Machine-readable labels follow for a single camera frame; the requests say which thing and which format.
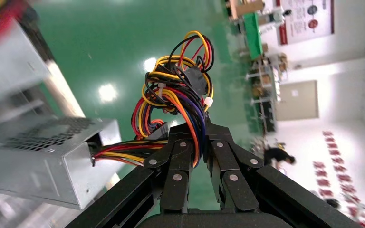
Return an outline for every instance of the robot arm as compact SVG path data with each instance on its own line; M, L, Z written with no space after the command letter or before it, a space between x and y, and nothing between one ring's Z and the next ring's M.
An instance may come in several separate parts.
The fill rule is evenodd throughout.
M194 144L187 124L168 143L83 211L67 228L257 227L359 228L311 192L236 145L207 119L203 161L219 211L188 208ZM161 214L146 216L160 201Z

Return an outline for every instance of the poster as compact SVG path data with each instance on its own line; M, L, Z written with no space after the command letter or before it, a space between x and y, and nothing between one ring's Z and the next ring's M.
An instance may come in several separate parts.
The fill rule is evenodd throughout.
M281 45L334 33L334 0L276 0L276 4L292 10L278 31Z

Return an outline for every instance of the epoxy floor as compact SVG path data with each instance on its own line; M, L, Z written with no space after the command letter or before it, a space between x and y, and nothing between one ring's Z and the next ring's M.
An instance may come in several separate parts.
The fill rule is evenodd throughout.
M85 115L117 119L123 140L134 137L130 119L148 63L169 55L191 30L208 36L215 47L212 121L229 127L246 149L260 135L250 107L251 88L244 80L249 63L239 57L244 38L229 22L223 0L46 0L35 8L41 32ZM191 45L188 56L198 47ZM183 122L170 114L156 115ZM189 207L218 209L206 165L192 176Z

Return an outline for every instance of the cable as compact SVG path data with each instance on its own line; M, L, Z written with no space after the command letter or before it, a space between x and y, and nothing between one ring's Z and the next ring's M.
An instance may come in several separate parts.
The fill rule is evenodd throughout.
M184 56L192 41L197 38L202 43L193 57ZM180 54L175 55L178 48L181 48ZM199 54L202 49L204 49L203 56ZM194 89L195 85L191 84L194 82L189 80L185 70L194 66L199 68L206 80L206 96L213 99L214 88L208 72L213 67L214 56L213 45L205 35L198 31L187 33L170 55L158 58L154 70L145 74L141 89L142 97L131 116L131 126L136 140L101 147L94 157L142 165L146 158L167 144L167 140L144 139L166 124L161 119L151 120L153 109L161 109L164 113L180 114L186 121L194 145L193 167L197 167L206 149L205 118L209 107L204 104L204 96Z

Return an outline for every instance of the zip tie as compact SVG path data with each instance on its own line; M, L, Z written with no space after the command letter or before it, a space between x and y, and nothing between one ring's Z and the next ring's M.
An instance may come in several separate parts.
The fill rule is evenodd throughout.
M213 104L213 99L210 97L206 97L203 103L206 104L208 107L211 107Z
M163 97L162 97L162 92L163 92L163 88L166 86L165 83L158 83L157 86L159 87L159 97L161 100L163 100Z

